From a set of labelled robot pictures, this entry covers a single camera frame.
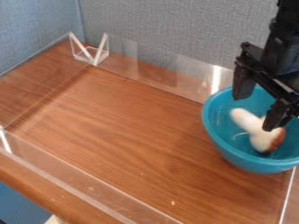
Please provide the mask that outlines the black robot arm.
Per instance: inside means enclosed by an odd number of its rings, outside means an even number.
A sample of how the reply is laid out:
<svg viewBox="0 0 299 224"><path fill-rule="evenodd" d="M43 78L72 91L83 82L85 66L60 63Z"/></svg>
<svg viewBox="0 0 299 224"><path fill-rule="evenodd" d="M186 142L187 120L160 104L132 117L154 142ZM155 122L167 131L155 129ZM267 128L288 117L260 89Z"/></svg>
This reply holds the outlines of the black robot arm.
<svg viewBox="0 0 299 224"><path fill-rule="evenodd" d="M278 0L264 48L243 42L236 57L232 98L246 99L259 85L275 98L262 129L284 127L299 117L299 0Z"/></svg>

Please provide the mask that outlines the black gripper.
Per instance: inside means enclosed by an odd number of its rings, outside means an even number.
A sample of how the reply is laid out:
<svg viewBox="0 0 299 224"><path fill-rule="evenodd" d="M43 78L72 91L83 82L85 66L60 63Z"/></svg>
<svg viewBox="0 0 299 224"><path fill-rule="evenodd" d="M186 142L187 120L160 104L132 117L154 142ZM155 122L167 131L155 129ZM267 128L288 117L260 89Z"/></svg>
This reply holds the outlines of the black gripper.
<svg viewBox="0 0 299 224"><path fill-rule="evenodd" d="M284 127L299 116L299 27L272 28L263 48L243 42L232 80L232 98L243 100L259 85L275 98L263 130Z"/></svg>

